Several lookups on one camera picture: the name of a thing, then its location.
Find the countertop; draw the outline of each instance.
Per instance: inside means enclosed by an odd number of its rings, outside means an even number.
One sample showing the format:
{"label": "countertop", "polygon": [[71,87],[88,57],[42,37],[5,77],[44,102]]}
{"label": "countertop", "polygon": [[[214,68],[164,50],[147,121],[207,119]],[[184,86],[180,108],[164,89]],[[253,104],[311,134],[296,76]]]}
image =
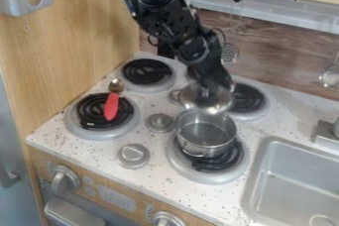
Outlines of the countertop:
{"label": "countertop", "polygon": [[[142,57],[153,57],[141,54]],[[182,88],[187,80],[184,66],[175,60],[164,59],[177,71],[173,87]],[[85,94],[107,91],[115,70]],[[264,118],[236,121],[239,137],[250,152],[250,164],[256,150],[266,137],[280,137],[309,147],[329,151],[312,144],[312,135],[319,119],[334,122],[339,116],[339,102],[293,90],[236,77],[236,80],[262,89],[270,99],[270,111]],[[168,103],[168,91],[141,94],[125,91],[139,105],[142,119],[155,113],[176,116],[181,108]],[[141,121],[136,129],[114,141],[93,142],[71,135],[64,127],[64,111],[27,137],[27,143],[42,151],[72,162],[87,170],[130,186],[149,196],[192,213],[217,225],[258,226],[242,210],[240,200],[251,167],[237,180],[222,185],[193,182],[171,168],[166,157],[166,143],[172,134],[151,133]],[[116,162],[118,150],[127,144],[139,143],[151,153],[151,160],[142,169],[123,169]]]}

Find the silver knob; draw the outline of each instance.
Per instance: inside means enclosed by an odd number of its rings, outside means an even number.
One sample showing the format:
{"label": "silver knob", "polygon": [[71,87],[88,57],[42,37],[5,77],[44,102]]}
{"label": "silver knob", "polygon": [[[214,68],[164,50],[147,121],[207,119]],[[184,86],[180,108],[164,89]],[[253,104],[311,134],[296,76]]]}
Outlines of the silver knob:
{"label": "silver knob", "polygon": [[153,218],[153,224],[156,226],[186,226],[181,218],[166,211],[159,211]]}
{"label": "silver knob", "polygon": [[64,166],[55,168],[55,176],[52,181],[52,190],[55,194],[63,195],[68,191],[76,191],[80,187],[80,178],[73,170]]}

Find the silver pot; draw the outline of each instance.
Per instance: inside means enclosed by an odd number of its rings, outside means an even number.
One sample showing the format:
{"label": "silver pot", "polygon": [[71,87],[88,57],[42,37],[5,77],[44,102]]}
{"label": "silver pot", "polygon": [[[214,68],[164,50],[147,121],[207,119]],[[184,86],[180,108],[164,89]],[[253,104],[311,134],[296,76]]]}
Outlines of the silver pot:
{"label": "silver pot", "polygon": [[228,115],[208,115],[192,110],[181,112],[174,128],[183,152],[197,158],[222,155],[237,135],[237,126]]}

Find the metal sink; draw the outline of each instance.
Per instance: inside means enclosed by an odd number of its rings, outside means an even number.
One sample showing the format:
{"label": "metal sink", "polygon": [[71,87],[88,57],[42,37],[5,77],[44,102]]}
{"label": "metal sink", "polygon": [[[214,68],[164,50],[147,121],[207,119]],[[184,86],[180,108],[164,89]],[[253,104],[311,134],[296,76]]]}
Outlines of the metal sink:
{"label": "metal sink", "polygon": [[242,207],[269,226],[339,226],[339,157],[279,138],[263,141]]}

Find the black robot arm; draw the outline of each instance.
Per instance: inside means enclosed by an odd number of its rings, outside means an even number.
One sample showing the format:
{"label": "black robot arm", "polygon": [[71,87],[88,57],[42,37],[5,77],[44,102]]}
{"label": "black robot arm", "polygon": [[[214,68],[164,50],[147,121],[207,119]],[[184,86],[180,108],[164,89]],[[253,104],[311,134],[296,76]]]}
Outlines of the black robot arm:
{"label": "black robot arm", "polygon": [[125,2],[140,27],[166,42],[187,65],[190,77],[207,88],[232,88],[231,75],[221,64],[222,47],[216,33],[201,26],[184,0]]}

